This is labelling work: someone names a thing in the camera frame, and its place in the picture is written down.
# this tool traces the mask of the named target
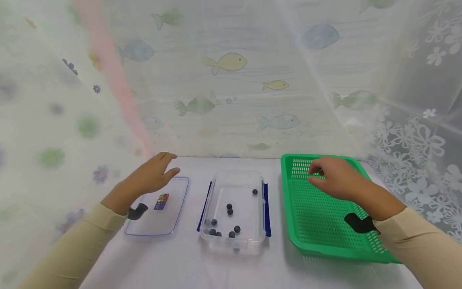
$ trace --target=green mesh basket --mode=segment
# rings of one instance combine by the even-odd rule
[[[400,263],[382,247],[375,232],[359,234],[344,221],[349,213],[356,213],[361,219],[367,217],[360,206],[332,198],[308,181],[310,164],[320,157],[322,155],[318,154],[285,154],[281,157],[287,228],[291,242],[305,255]],[[369,178],[357,160],[340,158]]]

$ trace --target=white curtain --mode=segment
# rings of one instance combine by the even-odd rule
[[[160,150],[355,156],[462,242],[461,0],[89,2],[0,0],[1,286]]]

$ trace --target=left hand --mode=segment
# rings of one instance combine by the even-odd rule
[[[173,159],[176,154],[158,153],[123,180],[123,187],[137,196],[162,189],[180,172],[177,167],[165,172]]]

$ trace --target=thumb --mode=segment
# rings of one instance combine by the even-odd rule
[[[170,182],[170,180],[171,180],[174,176],[176,176],[179,172],[180,172],[180,168],[179,168],[179,167],[170,169],[168,172],[166,172],[166,173],[163,175],[164,181],[165,181],[166,183]]]
[[[324,188],[326,186],[326,180],[318,177],[309,177],[308,181],[315,186],[316,188],[324,191]]]

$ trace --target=colorful label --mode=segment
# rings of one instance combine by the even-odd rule
[[[157,203],[154,206],[154,210],[163,210],[168,199],[169,194],[160,194],[159,199],[157,199]]]

